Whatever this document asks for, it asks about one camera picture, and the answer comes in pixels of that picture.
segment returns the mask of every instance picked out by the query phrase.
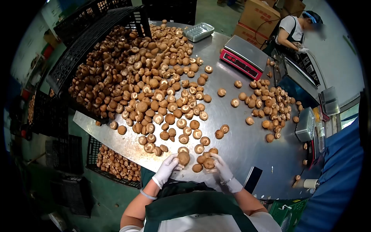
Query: silver bracelet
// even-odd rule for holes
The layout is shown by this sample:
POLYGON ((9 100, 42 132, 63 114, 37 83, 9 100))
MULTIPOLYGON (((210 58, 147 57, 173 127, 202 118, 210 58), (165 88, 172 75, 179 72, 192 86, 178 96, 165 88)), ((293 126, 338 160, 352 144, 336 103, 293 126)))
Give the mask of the silver bracelet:
POLYGON ((232 178, 226 180, 226 181, 221 181, 220 184, 221 185, 225 185, 226 183, 228 183, 229 181, 231 181, 232 179, 234 178, 234 176, 232 176, 232 178))
POLYGON ((152 196, 146 194, 145 192, 143 192, 143 189, 140 190, 140 193, 142 193, 148 199, 151 199, 151 200, 156 200, 157 199, 157 197, 152 197, 152 196))

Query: green floor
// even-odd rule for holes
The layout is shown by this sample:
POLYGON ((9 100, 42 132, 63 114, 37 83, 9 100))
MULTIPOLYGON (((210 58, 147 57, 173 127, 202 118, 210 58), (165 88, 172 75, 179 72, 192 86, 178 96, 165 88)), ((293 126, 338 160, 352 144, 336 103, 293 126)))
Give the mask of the green floor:
MULTIPOLYGON (((196 23, 205 22, 215 27, 216 32, 231 36, 235 25, 243 10, 239 0, 233 7, 226 4, 217 5, 216 0, 198 0, 196 23)), ((133 5, 140 5, 141 1, 133 0, 133 5)), ((58 59, 65 47, 55 50, 50 59, 58 59)), ((49 86, 44 82, 42 91, 48 93, 49 86)), ((89 135, 73 121, 73 114, 69 115, 69 133, 82 137, 82 155, 84 166, 86 163, 89 135)), ((25 160, 31 160, 45 152, 45 141, 55 138, 33 134, 32 141, 22 141, 22 152, 25 160)), ((45 156, 37 160, 37 164, 29 165, 29 180, 31 191, 37 193, 37 203, 41 212, 49 213, 57 210, 67 221, 70 228, 76 227, 80 231, 119 231, 119 222, 122 213, 131 200, 139 193, 121 184, 106 179, 90 170, 85 169, 84 176, 89 180, 94 207, 90 219, 72 215, 68 209, 60 208, 52 203, 49 180, 60 173, 46 167, 45 156)))

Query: white shirt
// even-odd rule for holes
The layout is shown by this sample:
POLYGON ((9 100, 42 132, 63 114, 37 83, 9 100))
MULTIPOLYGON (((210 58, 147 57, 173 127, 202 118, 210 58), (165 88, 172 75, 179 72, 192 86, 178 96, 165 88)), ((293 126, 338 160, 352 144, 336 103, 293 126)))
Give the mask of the white shirt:
MULTIPOLYGON (((290 15, 286 16, 285 18, 281 20, 279 27, 282 27, 285 31, 287 31, 288 34, 290 34, 292 29, 295 26, 295 21, 296 21, 296 27, 295 27, 294 34, 292 35, 292 38, 295 41, 300 41, 301 37, 303 36, 303 29, 301 28, 298 18, 296 16, 290 16, 290 15)), ((276 36, 275 41, 276 41, 276 44, 280 45, 280 43, 278 42, 278 36, 276 36)))
MULTIPOLYGON (((247 216, 258 232, 281 232, 280 226, 273 217, 266 212, 257 212, 247 216)), ((144 227, 124 226, 120 232, 143 232, 144 227)), ((158 229, 159 232, 185 232, 185 231, 241 231, 231 215, 193 214, 181 218, 162 221, 158 229)))

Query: digital scale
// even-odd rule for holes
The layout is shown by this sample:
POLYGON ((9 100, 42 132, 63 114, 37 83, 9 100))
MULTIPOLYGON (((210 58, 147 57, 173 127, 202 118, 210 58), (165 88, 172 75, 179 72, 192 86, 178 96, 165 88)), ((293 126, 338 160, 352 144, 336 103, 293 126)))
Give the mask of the digital scale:
POLYGON ((254 80, 259 80, 267 64, 268 55, 251 43, 234 35, 224 45, 219 58, 254 80))

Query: worker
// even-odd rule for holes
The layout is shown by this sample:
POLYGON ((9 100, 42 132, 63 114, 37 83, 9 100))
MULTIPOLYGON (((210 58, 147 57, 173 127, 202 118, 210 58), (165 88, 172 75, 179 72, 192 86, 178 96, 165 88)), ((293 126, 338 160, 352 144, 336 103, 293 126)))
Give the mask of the worker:
POLYGON ((211 154, 215 169, 208 172, 217 171, 220 183, 232 195, 217 192, 205 183, 168 182, 173 170, 184 168, 177 156, 166 158, 130 202, 122 215, 120 232, 281 231, 265 207, 233 177, 217 154, 211 154))
POLYGON ((267 42, 263 52, 272 56, 272 51, 285 53, 292 57, 295 53, 307 53, 309 50, 303 46, 304 31, 317 31, 322 39, 324 35, 323 22, 321 17, 313 11, 307 10, 302 14, 303 18, 288 15, 279 24, 275 36, 267 42))

